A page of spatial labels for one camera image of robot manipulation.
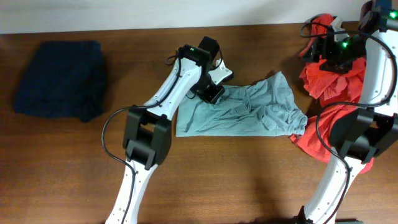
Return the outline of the light blue t-shirt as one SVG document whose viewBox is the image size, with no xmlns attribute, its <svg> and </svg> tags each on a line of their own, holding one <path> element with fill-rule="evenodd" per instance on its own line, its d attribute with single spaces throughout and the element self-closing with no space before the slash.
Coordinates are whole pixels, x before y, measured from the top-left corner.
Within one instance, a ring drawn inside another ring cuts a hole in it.
<svg viewBox="0 0 398 224">
<path fill-rule="evenodd" d="M 246 86 L 224 86 L 215 104 L 185 97 L 176 136 L 290 136 L 305 132 L 308 118 L 295 104 L 282 72 Z"/>
</svg>

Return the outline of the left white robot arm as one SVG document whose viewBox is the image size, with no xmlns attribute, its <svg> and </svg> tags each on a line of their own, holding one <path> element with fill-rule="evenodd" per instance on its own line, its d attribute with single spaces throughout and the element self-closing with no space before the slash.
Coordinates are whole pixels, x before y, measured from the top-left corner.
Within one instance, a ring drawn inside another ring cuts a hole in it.
<svg viewBox="0 0 398 224">
<path fill-rule="evenodd" d="M 204 37 L 198 46 L 184 45 L 173 55 L 173 69 L 157 93 L 144 105 L 126 107 L 123 137 L 123 180 L 106 224 L 137 223 L 139 207 L 156 168 L 165 161 L 172 143 L 172 119 L 192 91 L 204 102 L 215 104 L 224 93 L 221 82 L 233 77 L 221 56 L 219 43 Z"/>
</svg>

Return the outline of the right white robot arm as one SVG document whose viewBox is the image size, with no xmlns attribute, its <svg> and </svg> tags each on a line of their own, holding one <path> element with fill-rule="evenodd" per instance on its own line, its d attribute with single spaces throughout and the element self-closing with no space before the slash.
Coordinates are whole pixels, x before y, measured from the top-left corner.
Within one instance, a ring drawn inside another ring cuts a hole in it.
<svg viewBox="0 0 398 224">
<path fill-rule="evenodd" d="M 397 9 L 392 1 L 368 1 L 357 31 L 328 26 L 311 38 L 303 59 L 325 60 L 322 70 L 344 74 L 353 60 L 367 60 L 361 97 L 332 126 L 330 143 L 322 144 L 330 161 L 315 195 L 295 217 L 296 223 L 335 223 L 352 181 L 397 141 Z"/>
</svg>

